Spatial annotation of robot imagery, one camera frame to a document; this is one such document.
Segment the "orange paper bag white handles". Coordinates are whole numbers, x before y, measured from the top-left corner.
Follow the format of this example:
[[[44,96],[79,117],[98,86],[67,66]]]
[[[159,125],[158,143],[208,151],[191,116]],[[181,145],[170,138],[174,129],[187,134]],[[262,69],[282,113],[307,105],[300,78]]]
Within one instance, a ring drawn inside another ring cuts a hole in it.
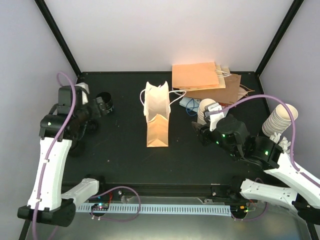
[[[165,82],[156,86],[149,82],[139,94],[146,120],[146,146],[162,148],[169,146],[169,121],[171,105],[185,96],[185,90],[169,90]]]

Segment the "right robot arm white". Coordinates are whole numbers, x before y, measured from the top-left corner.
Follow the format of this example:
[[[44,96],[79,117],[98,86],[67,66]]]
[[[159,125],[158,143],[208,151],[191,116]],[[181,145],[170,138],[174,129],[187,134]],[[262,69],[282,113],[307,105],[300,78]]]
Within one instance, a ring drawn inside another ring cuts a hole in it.
[[[320,180],[297,163],[273,140],[252,136],[246,125],[233,116],[220,119],[215,129],[210,124],[192,122],[199,141],[216,144],[235,161],[242,161],[277,178],[285,187],[256,183],[248,178],[227,189],[234,202],[242,198],[278,205],[296,213],[306,222],[320,223]]]

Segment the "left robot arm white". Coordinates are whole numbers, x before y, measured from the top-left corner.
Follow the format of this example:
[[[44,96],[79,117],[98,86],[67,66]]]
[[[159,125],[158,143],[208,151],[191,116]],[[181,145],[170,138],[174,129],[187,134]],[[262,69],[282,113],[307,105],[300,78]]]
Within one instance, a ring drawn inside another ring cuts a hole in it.
[[[27,204],[17,211],[20,219],[67,227],[76,209],[93,196],[103,199],[108,192],[103,177],[85,177],[62,193],[62,180],[68,156],[80,149],[86,132],[97,129],[97,119],[110,112],[101,95],[90,99],[89,86],[62,86],[58,102],[40,122],[40,157],[33,190]]]

